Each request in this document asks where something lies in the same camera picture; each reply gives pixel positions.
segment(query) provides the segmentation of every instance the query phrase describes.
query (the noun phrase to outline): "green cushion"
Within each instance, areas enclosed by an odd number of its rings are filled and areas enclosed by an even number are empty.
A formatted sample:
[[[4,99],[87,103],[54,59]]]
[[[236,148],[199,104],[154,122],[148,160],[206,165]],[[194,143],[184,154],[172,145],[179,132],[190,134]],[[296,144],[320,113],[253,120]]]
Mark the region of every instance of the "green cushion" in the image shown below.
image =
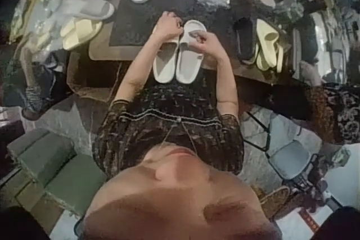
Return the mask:
[[[105,181],[106,175],[91,156],[77,155],[45,187],[45,191],[65,209],[83,216]]]
[[[45,186],[75,155],[69,138],[50,132],[28,147],[18,162],[34,180]]]
[[[17,159],[17,157],[22,154],[26,149],[28,149],[33,143],[37,140],[44,137],[48,134],[49,131],[45,129],[34,129],[30,132],[25,133],[23,136],[20,136],[15,141],[9,143],[7,145],[7,149],[12,156],[13,159]]]

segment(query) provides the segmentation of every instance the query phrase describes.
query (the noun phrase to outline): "hand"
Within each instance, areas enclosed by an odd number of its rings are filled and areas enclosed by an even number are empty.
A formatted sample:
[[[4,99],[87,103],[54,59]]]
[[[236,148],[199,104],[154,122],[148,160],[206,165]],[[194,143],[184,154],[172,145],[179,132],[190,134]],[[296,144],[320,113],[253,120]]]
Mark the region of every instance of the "hand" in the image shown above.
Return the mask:
[[[196,30],[189,33],[196,38],[195,42],[190,42],[189,46],[214,57],[217,61],[227,59],[228,56],[218,37],[214,33]]]
[[[153,33],[161,42],[174,39],[184,32],[181,27],[182,20],[174,12],[164,11],[156,24],[156,29]]]

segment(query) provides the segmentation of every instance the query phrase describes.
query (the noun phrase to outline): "black patterned dress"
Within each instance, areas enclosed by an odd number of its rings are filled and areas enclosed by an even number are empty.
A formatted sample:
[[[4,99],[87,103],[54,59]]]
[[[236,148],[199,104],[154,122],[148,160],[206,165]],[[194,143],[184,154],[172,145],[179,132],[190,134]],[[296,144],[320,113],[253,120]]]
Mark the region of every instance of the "black patterned dress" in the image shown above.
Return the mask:
[[[360,85],[270,85],[235,77],[239,100],[304,120],[323,141],[360,143]]]
[[[178,83],[145,88],[133,102],[115,101],[93,144],[93,157],[109,178],[137,165],[166,142],[192,149],[207,164],[238,174],[244,159],[239,121],[220,116],[205,79],[200,87]]]

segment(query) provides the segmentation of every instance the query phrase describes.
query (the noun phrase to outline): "woman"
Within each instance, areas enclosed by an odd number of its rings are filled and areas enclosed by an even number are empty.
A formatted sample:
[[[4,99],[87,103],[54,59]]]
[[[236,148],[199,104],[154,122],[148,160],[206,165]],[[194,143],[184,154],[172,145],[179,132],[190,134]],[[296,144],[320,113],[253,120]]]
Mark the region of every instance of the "woman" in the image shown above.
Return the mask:
[[[121,82],[93,146],[110,180],[88,209],[84,239],[279,239],[236,177],[239,104],[217,37],[193,33],[190,44],[217,61],[216,106],[204,87],[144,88],[161,45],[182,33],[181,19],[165,12]]]
[[[301,63],[311,85],[270,85],[237,77],[238,96],[249,104],[260,105],[315,132],[329,144],[360,143],[360,86],[322,84],[315,68]]]

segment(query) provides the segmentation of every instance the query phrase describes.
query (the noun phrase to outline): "chair leg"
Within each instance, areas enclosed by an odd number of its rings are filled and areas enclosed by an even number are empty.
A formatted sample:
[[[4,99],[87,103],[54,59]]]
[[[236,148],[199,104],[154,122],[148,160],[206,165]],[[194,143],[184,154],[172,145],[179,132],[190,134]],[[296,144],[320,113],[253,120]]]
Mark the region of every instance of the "chair leg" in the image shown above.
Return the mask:
[[[267,137],[266,137],[266,143],[265,146],[261,147],[251,141],[248,140],[244,140],[245,143],[255,147],[256,149],[262,151],[262,152],[267,152],[270,148],[270,140],[271,140],[271,136],[270,136],[270,128],[266,127],[259,119],[257,119],[253,114],[251,114],[250,112],[246,112],[256,123],[258,123],[259,126],[261,126],[264,131],[267,133]]]

